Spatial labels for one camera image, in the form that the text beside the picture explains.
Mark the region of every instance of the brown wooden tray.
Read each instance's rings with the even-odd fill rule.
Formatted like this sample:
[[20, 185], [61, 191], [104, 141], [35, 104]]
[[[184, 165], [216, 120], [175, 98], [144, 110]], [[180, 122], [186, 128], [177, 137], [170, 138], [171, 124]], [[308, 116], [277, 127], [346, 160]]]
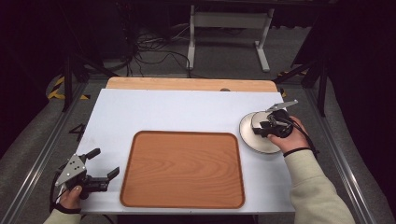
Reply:
[[120, 201], [128, 207], [241, 207], [245, 192], [236, 137], [231, 133], [137, 133]]

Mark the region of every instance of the cream sweater sleeve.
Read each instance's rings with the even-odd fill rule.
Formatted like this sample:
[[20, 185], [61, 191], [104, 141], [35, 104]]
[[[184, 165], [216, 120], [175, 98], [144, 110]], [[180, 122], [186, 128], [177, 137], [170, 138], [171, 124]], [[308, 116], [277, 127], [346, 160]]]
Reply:
[[65, 214], [56, 209], [52, 210], [44, 224], [78, 224], [81, 220], [80, 214]]
[[292, 182], [290, 199], [296, 210], [294, 223], [355, 223], [312, 151], [291, 153], [285, 161]]

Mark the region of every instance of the person's arm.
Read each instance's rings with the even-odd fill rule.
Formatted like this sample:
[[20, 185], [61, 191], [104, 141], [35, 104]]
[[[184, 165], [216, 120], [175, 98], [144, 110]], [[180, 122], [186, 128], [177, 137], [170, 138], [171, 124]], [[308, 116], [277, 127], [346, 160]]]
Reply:
[[[306, 132], [297, 118], [292, 118]], [[309, 145], [298, 130], [287, 138], [268, 135], [268, 139], [284, 153], [290, 172], [290, 199], [296, 213], [294, 223], [355, 223], [332, 182], [323, 174]]]
[[81, 215], [79, 214], [81, 211], [79, 205], [81, 190], [81, 186], [76, 186], [71, 191], [67, 190], [62, 194], [60, 202], [55, 205], [44, 224], [78, 224], [81, 220]]

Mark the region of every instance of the wood grain surface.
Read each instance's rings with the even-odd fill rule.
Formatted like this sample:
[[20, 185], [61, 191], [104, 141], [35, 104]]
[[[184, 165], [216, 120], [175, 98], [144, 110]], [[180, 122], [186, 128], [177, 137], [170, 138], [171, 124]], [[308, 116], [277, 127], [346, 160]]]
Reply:
[[204, 79], [169, 77], [112, 77], [107, 89], [163, 91], [262, 91], [277, 92], [269, 80]]
[[245, 192], [236, 137], [231, 133], [137, 133], [120, 201], [130, 207], [241, 207]]

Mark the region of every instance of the white tabletop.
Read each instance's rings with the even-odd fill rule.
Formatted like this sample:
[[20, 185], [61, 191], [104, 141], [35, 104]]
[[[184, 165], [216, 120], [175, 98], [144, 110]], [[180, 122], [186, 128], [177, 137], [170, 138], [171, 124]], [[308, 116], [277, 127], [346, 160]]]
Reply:
[[[280, 152], [261, 154], [241, 138], [239, 123], [251, 113], [283, 102], [278, 92], [136, 91], [103, 89], [77, 154], [101, 148], [86, 162], [88, 175], [120, 167], [107, 192], [83, 200], [84, 214], [263, 214], [293, 212], [291, 181]], [[137, 208], [120, 203], [120, 190], [134, 135], [140, 131], [233, 133], [239, 144], [245, 204], [239, 209]]]

